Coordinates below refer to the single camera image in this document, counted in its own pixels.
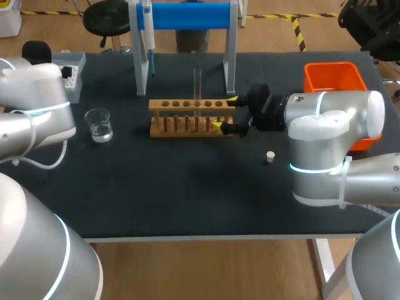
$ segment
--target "wooden floor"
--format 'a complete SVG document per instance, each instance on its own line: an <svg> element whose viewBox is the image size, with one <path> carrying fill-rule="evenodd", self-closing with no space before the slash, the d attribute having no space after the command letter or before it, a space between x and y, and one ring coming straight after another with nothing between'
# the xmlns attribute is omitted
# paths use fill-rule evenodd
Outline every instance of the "wooden floor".
<svg viewBox="0 0 400 300"><path fill-rule="evenodd" d="M248 1L248 14L304 14L338 13L343 0ZM77 2L82 10L87 7L85 0ZM23 0L22 10L73 11L74 6L71 0ZM102 51L101 38L88 33L78 16L22 18L18 37L0 39L0 56L20 56L22 45L32 39L46 41L54 52ZM300 28L308 51L359 50L335 19L304 18ZM212 31L209 51L223 52L224 39L224 31ZM121 41L130 45L131 37L125 34ZM176 52L174 32L156 31L156 49ZM299 51L299 46L290 21L248 19L246 27L239 30L237 50L293 52ZM379 68L387 71L384 64ZM352 240L329 242L338 265ZM314 254L305 240L146 242L94 247L104 268L102 300L321 299ZM342 299L352 297L347 292Z"/></svg>

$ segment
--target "black tabletop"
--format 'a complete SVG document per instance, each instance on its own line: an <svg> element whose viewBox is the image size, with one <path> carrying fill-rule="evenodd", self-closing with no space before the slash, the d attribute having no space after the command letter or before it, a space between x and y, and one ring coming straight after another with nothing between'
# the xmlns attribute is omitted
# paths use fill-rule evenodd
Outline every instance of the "black tabletop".
<svg viewBox="0 0 400 300"><path fill-rule="evenodd" d="M238 54L236 94L268 83L275 94L302 89L304 65L351 61L371 90L385 96L382 139L363 156L400 151L400 122L368 53ZM76 135L54 170L24 162L0 171L30 190L84 238L253 234L358 234L382 217L357 206L308 207L291 191L287 132L251 130L241 139L151 139L148 99L193 97L193 68L202 69L204 99L226 99L222 55L157 54L147 96L136 97L130 55L88 54L79 104L72 105ZM91 141L84 113L111 112L113 139ZM235 117L243 115L237 109ZM53 163L61 145L28 156ZM265 166L267 151L276 153Z"/></svg>

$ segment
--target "white box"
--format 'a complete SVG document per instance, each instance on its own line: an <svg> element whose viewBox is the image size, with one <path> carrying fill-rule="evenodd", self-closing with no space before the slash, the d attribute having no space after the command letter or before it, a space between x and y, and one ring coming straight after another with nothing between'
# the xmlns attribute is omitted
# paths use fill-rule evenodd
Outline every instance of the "white box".
<svg viewBox="0 0 400 300"><path fill-rule="evenodd" d="M21 0L10 0L5 8L0 8L0 38L17 36L22 24Z"/></svg>

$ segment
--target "orange plastic box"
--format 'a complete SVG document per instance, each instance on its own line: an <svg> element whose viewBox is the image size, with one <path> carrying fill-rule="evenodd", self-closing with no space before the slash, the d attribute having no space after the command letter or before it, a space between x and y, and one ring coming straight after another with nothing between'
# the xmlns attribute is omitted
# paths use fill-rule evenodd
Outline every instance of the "orange plastic box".
<svg viewBox="0 0 400 300"><path fill-rule="evenodd" d="M356 67L351 62L320 62L307 64L304 67L306 80L305 93L334 91L367 91L367 87ZM363 151L381 139L363 139L357 142L351 151Z"/></svg>

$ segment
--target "stool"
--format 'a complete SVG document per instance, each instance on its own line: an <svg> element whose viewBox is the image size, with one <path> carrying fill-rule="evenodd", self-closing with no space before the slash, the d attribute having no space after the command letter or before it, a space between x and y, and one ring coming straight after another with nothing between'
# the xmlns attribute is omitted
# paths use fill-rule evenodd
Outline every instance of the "stool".
<svg viewBox="0 0 400 300"><path fill-rule="evenodd" d="M128 3L123 0L105 0L89 6L83 15L83 26L92 34L102 36L100 47L106 45L106 39L111 36L112 48L102 53L126 53L130 48L121 47L119 36L128 33L129 26Z"/></svg>

